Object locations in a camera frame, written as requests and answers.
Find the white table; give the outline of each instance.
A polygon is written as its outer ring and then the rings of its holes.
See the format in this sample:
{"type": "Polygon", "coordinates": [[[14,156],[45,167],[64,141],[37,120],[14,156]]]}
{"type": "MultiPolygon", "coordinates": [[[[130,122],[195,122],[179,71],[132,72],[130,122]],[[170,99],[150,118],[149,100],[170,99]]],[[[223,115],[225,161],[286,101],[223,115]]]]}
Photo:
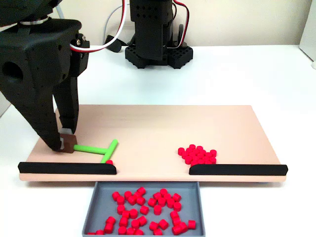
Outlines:
{"type": "MultiPolygon", "coordinates": [[[[315,233],[316,71],[298,46],[195,47],[180,70],[139,70],[106,50],[89,57],[81,104],[253,106],[287,181],[201,184],[206,236],[315,233]]],[[[80,237],[94,183],[20,181],[37,139],[10,106],[0,118],[0,236],[80,237]]]]}

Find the green stick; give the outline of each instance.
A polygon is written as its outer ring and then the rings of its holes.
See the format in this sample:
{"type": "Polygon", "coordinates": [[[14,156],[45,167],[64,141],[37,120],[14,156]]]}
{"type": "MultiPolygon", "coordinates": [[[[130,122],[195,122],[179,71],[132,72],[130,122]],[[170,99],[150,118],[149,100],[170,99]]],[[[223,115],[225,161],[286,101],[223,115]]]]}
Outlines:
{"type": "Polygon", "coordinates": [[[114,139],[112,141],[112,143],[110,144],[107,152],[105,153],[105,155],[103,156],[103,159],[101,160],[101,163],[105,163],[107,162],[110,158],[111,158],[111,155],[112,153],[114,152],[115,148],[117,147],[118,145],[118,141],[117,139],[114,139]]]}
{"type": "Polygon", "coordinates": [[[74,150],[78,152],[89,152],[95,154],[104,155],[108,152],[108,149],[105,148],[98,148],[98,147],[89,147],[89,146],[82,146],[82,145],[74,145],[74,150]]]}

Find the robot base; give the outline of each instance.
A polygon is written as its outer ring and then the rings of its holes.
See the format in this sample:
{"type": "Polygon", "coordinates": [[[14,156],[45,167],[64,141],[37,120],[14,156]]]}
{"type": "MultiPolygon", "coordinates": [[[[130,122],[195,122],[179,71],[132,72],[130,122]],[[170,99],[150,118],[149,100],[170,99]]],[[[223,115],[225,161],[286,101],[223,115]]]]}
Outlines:
{"type": "Polygon", "coordinates": [[[193,59],[193,49],[190,47],[179,47],[177,49],[167,49],[161,61],[141,58],[136,53],[136,46],[131,45],[125,49],[125,58],[137,68],[145,68],[147,65],[170,65],[175,69],[180,69],[191,59],[193,59]]]}

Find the gray tray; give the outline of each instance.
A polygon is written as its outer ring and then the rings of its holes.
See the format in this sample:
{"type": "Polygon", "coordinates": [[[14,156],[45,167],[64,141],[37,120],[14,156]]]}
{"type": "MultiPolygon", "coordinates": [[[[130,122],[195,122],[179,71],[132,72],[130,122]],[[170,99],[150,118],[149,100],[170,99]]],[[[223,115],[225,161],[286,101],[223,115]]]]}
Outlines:
{"type": "MultiPolygon", "coordinates": [[[[154,193],[159,192],[162,188],[166,188],[171,195],[174,193],[181,195],[182,210],[179,212],[179,216],[181,220],[186,223],[188,223],[188,220],[195,220],[197,228],[195,230],[188,230],[179,236],[205,236],[198,182],[96,182],[88,214],[82,230],[82,236],[90,237],[90,235],[87,235],[88,232],[103,230],[106,219],[109,216],[114,216],[117,222],[114,225],[113,234],[110,235],[118,237],[118,222],[121,215],[118,215],[117,213],[118,205],[113,201],[112,193],[118,191],[123,196],[125,191],[131,191],[134,193],[141,186],[145,187],[147,191],[143,196],[146,199],[146,206],[148,206],[148,199],[151,198],[154,193]]],[[[135,208],[139,212],[140,205],[135,204],[132,206],[128,202],[125,202],[125,208],[126,210],[135,208]]],[[[149,224],[151,221],[159,222],[161,219],[165,219],[169,223],[169,227],[162,231],[163,235],[174,236],[171,231],[173,225],[170,217],[170,212],[173,209],[165,206],[162,208],[161,215],[156,216],[154,214],[154,209],[152,207],[149,208],[149,213],[146,215],[147,224],[140,228],[144,232],[144,236],[153,236],[153,232],[149,230],[149,224]]],[[[128,221],[128,228],[131,227],[130,223],[131,219],[128,221]]]]}

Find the red cylindrical piece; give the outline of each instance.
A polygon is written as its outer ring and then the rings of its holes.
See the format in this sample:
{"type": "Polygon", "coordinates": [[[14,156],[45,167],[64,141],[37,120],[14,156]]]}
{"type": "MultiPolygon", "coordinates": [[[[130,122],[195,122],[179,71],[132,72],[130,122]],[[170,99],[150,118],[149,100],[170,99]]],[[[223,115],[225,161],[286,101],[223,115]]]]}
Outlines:
{"type": "Polygon", "coordinates": [[[168,199],[167,200],[167,206],[169,208],[173,208],[173,205],[174,205],[174,200],[172,198],[168,199]]]}
{"type": "Polygon", "coordinates": [[[150,198],[149,200],[148,200],[148,206],[155,206],[156,205],[156,203],[157,203],[157,200],[156,199],[154,199],[154,198],[150,198]]]}
{"type": "Polygon", "coordinates": [[[136,197],[135,196],[130,196],[128,198],[128,203],[131,204],[132,206],[136,204],[136,197]]]}
{"type": "Polygon", "coordinates": [[[142,206],[139,212],[142,213],[143,215],[147,215],[149,212],[149,208],[147,206],[142,206]]]}
{"type": "Polygon", "coordinates": [[[140,226],[144,226],[147,223],[147,219],[145,216],[141,216],[140,218],[138,218],[138,221],[140,226]]]}
{"type": "Polygon", "coordinates": [[[164,220],[164,219],[162,219],[161,221],[159,221],[158,224],[159,224],[160,228],[162,228],[163,230],[167,229],[168,226],[169,226],[168,222],[166,222],[166,220],[164,220]]]}
{"type": "Polygon", "coordinates": [[[189,221],[188,221],[188,228],[189,228],[190,230],[195,230],[196,227],[197,227],[196,221],[193,221],[193,220],[189,220],[189,221]]]}
{"type": "Polygon", "coordinates": [[[132,228],[138,229],[139,228],[139,220],[132,220],[132,228]]]}
{"type": "Polygon", "coordinates": [[[132,192],[131,192],[131,191],[126,191],[126,192],[124,193],[124,198],[125,198],[126,201],[128,200],[128,198],[129,198],[130,196],[132,196],[132,192]]]}
{"type": "Polygon", "coordinates": [[[155,193],[155,194],[153,195],[153,197],[154,197],[154,199],[158,200],[158,199],[161,198],[162,196],[161,196],[161,193],[155,193]]]}
{"type": "Polygon", "coordinates": [[[179,224],[179,226],[180,226],[180,228],[181,228],[181,233],[185,233],[185,232],[188,231],[188,226],[187,226],[186,223],[181,222],[181,223],[179,224]]]}
{"type": "Polygon", "coordinates": [[[113,197],[113,200],[114,200],[114,201],[117,201],[117,199],[118,199],[119,196],[120,196],[120,195],[119,195],[118,192],[114,192],[114,193],[112,194],[112,197],[113,197]]]}
{"type": "Polygon", "coordinates": [[[124,203],[125,203],[125,198],[122,197],[122,196],[119,196],[119,197],[117,198],[117,203],[118,203],[118,205],[124,205],[124,203]]]}
{"type": "Polygon", "coordinates": [[[104,235],[104,231],[103,230],[98,230],[95,232],[96,235],[104,235]]]}
{"type": "Polygon", "coordinates": [[[180,226],[174,226],[174,227],[172,227],[172,233],[173,233],[175,236],[181,234],[181,227],[180,227],[180,226]]]}
{"type": "Polygon", "coordinates": [[[182,156],[183,152],[184,152],[184,148],[183,147],[178,148],[178,155],[182,156]]]}
{"type": "Polygon", "coordinates": [[[149,225],[149,229],[150,229],[151,231],[154,231],[154,230],[158,229],[158,227],[159,227],[158,223],[156,223],[156,222],[154,222],[154,221],[152,221],[152,222],[150,223],[150,225],[149,225]]]}
{"type": "Polygon", "coordinates": [[[104,233],[112,234],[114,226],[112,224],[106,224],[104,227],[104,233]]]}
{"type": "Polygon", "coordinates": [[[140,187],[137,192],[139,192],[141,195],[144,195],[146,193],[146,189],[144,187],[140,187]]]}
{"type": "Polygon", "coordinates": [[[129,235],[129,236],[134,235],[134,233],[135,233],[135,229],[134,228],[128,228],[127,231],[126,231],[126,234],[129,235]]]}
{"type": "Polygon", "coordinates": [[[180,200],[181,200],[181,196],[178,195],[178,194],[174,194],[174,195],[172,196],[172,198],[173,198],[174,201],[180,201],[180,200]]]}
{"type": "Polygon", "coordinates": [[[180,223],[181,223],[180,217],[176,217],[176,218],[172,219],[172,224],[173,224],[174,226],[177,226],[177,225],[179,225],[180,223]]]}
{"type": "Polygon", "coordinates": [[[138,211],[136,209],[131,209],[129,211],[129,217],[132,219],[136,219],[138,216],[138,211]]]}
{"type": "Polygon", "coordinates": [[[129,218],[129,211],[123,211],[122,217],[129,218]]]}
{"type": "Polygon", "coordinates": [[[109,216],[108,219],[105,221],[105,224],[112,224],[114,225],[116,222],[115,218],[113,216],[109,216]]]}
{"type": "Polygon", "coordinates": [[[122,217],[119,221],[119,226],[125,226],[127,227],[128,226],[128,219],[126,217],[122,217]]]}
{"type": "Polygon", "coordinates": [[[125,206],[124,205],[118,205],[118,214],[122,215],[124,211],[125,211],[125,206]]]}
{"type": "Polygon", "coordinates": [[[146,200],[143,197],[139,197],[136,202],[138,205],[142,206],[145,204],[146,200]]]}
{"type": "Polygon", "coordinates": [[[173,205],[173,210],[175,211],[181,211],[181,203],[179,202],[175,202],[174,205],[173,205]]]}
{"type": "Polygon", "coordinates": [[[185,160],[185,163],[186,164],[191,164],[192,162],[192,158],[191,157],[187,157],[186,160],[185,160]]]}
{"type": "Polygon", "coordinates": [[[168,199],[171,198],[171,194],[165,194],[165,195],[163,195],[163,197],[164,197],[166,200],[168,200],[168,199]]]}
{"type": "Polygon", "coordinates": [[[171,211],[171,212],[170,212],[170,217],[171,217],[171,219],[174,219],[174,218],[179,217],[179,214],[178,214],[178,212],[176,212],[176,211],[171,211]]]}
{"type": "Polygon", "coordinates": [[[154,230],[154,235],[155,236],[161,236],[162,235],[162,230],[161,229],[155,229],[154,230]]]}
{"type": "Polygon", "coordinates": [[[217,155],[217,151],[216,150],[210,150],[209,152],[212,154],[213,157],[216,157],[216,155],[217,155]]]}
{"type": "Polygon", "coordinates": [[[166,206],[166,199],[164,197],[159,198],[158,199],[158,205],[166,206]]]}
{"type": "Polygon", "coordinates": [[[156,216],[160,215],[161,214],[161,210],[162,210],[162,207],[160,205],[156,205],[154,206],[154,214],[156,216]]]}
{"type": "Polygon", "coordinates": [[[136,235],[136,236],[143,236],[144,232],[141,229],[138,229],[138,230],[135,231],[134,235],[136,235]]]}
{"type": "Polygon", "coordinates": [[[125,227],[125,226],[121,226],[121,227],[118,229],[118,234],[119,234],[119,235],[124,235],[124,234],[126,234],[126,231],[127,231],[126,227],[125,227]]]}

